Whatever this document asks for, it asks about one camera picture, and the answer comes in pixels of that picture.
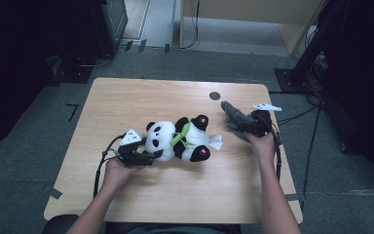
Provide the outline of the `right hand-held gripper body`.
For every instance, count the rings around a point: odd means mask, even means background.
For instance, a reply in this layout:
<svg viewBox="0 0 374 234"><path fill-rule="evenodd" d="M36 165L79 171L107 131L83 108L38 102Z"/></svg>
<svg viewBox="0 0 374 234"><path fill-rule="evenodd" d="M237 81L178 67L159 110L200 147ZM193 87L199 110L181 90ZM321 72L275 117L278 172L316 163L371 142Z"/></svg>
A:
<svg viewBox="0 0 374 234"><path fill-rule="evenodd" d="M263 133L274 133L277 128L273 124L271 112L281 111L278 106L271 105L267 102L253 104L254 110L251 112L251 117L257 121L258 124L258 136L262 136Z"/></svg>

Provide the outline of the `light wooden cabinet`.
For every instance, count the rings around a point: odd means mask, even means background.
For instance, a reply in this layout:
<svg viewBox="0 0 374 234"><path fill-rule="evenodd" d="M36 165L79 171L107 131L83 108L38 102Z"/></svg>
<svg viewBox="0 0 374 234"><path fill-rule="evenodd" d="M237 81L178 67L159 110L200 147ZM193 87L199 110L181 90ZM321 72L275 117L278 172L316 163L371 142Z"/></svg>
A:
<svg viewBox="0 0 374 234"><path fill-rule="evenodd" d="M184 19L242 20L276 23L287 52L294 55L328 0L181 0L179 42Z"/></svg>

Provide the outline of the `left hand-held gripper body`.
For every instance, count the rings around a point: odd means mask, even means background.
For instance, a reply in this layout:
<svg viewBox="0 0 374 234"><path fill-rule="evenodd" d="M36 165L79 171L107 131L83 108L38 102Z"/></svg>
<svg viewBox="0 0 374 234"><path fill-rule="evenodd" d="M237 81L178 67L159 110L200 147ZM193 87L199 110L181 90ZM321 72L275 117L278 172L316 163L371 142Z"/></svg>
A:
<svg viewBox="0 0 374 234"><path fill-rule="evenodd" d="M138 148L145 143L146 138L141 137L134 129L124 134L118 148L118 158L126 166L151 166L155 155L148 152L138 152Z"/></svg>

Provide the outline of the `person's left hand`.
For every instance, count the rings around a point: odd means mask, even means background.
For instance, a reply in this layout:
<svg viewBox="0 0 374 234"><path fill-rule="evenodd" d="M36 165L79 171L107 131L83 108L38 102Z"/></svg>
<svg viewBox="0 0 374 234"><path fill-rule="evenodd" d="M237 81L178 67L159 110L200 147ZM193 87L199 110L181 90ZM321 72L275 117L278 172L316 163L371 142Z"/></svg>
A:
<svg viewBox="0 0 374 234"><path fill-rule="evenodd" d="M117 192L132 175L140 170L142 167L126 167L118 159L109 160L106 164L101 190Z"/></svg>

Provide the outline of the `person's right hand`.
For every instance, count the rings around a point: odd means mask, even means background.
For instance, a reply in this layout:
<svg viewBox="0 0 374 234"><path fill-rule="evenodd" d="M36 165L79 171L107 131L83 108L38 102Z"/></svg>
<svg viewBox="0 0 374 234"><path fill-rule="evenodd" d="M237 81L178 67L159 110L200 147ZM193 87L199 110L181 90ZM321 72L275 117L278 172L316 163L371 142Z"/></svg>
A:
<svg viewBox="0 0 374 234"><path fill-rule="evenodd" d="M276 154L276 146L272 134L266 134L262 137L257 137L251 133L246 133L245 136L252 145L253 152L260 165L274 162Z"/></svg>

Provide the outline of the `grey fluffy cloth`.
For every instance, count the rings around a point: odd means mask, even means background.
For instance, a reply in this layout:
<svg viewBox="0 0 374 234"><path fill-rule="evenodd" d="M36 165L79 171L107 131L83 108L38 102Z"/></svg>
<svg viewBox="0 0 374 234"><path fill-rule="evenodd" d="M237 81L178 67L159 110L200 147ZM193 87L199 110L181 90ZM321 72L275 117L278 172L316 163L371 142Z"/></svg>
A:
<svg viewBox="0 0 374 234"><path fill-rule="evenodd" d="M223 100L221 108L225 113L225 123L229 130L238 138L248 141L243 132L238 129L239 123L251 123L255 126L254 120L247 115L244 115L238 108L234 107L230 102Z"/></svg>

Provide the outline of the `black metal stand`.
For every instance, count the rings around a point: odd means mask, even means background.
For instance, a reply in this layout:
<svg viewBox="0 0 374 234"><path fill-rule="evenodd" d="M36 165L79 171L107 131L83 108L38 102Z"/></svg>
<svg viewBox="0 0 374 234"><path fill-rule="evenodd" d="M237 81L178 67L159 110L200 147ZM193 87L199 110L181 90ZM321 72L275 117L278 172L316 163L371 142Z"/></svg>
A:
<svg viewBox="0 0 374 234"><path fill-rule="evenodd" d="M331 28L336 26L338 16L343 12L348 2L349 0L330 0L318 17L318 32L297 64L292 69L275 69L282 93L305 94L312 92L312 89L308 87L309 70L323 50L325 38L330 35Z"/></svg>

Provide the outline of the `panda plush toy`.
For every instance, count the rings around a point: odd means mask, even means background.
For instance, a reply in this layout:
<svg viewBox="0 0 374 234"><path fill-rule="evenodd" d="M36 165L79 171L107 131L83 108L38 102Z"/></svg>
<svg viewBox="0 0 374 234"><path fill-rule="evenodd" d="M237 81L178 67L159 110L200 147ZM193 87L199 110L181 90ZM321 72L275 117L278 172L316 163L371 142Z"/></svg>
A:
<svg viewBox="0 0 374 234"><path fill-rule="evenodd" d="M208 136L208 117L182 117L175 124L170 121L151 122L147 126L144 149L158 153L158 161L169 161L174 157L188 162L201 162L210 157L210 147L220 150L221 135Z"/></svg>

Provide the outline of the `dark curtain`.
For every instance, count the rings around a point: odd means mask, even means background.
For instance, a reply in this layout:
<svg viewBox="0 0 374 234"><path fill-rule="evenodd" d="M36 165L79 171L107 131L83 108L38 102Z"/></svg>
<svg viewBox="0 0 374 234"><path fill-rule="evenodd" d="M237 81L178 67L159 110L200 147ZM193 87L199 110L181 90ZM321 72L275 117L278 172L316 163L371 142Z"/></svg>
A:
<svg viewBox="0 0 374 234"><path fill-rule="evenodd" d="M51 82L48 58L71 74L87 39L90 0L0 0L0 140Z"/></svg>
<svg viewBox="0 0 374 234"><path fill-rule="evenodd" d="M340 3L325 32L322 51L328 67L320 79L353 125L344 142L374 164L374 0Z"/></svg>

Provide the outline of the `black floor base plate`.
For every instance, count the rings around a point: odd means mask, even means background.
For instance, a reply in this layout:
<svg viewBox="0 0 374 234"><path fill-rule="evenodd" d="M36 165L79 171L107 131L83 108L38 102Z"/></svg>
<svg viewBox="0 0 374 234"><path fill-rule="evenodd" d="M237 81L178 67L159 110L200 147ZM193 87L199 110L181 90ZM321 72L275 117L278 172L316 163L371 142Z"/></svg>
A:
<svg viewBox="0 0 374 234"><path fill-rule="evenodd" d="M49 65L54 72L50 86L57 87L61 83L87 84L92 68L81 64L74 56L55 56Z"/></svg>

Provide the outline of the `black equipment cabinet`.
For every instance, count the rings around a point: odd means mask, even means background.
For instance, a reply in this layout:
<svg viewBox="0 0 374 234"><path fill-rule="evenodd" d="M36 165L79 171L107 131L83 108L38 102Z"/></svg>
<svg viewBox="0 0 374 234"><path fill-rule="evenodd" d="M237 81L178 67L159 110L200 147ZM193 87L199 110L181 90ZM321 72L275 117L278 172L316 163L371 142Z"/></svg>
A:
<svg viewBox="0 0 374 234"><path fill-rule="evenodd" d="M90 0L96 55L112 56L117 51L128 23L124 0Z"/></svg>

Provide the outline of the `grey tape strip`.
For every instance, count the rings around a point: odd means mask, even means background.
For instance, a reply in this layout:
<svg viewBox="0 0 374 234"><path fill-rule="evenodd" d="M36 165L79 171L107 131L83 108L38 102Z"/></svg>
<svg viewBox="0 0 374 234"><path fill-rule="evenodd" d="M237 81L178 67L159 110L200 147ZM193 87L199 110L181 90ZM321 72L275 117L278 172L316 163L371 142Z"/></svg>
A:
<svg viewBox="0 0 374 234"><path fill-rule="evenodd" d="M304 202L305 201L305 196L301 193L286 194L285 198L288 201L299 201L299 202Z"/></svg>
<svg viewBox="0 0 374 234"><path fill-rule="evenodd" d="M60 191L58 191L50 185L46 185L44 187L44 191L55 199L59 199L62 196L62 193Z"/></svg>

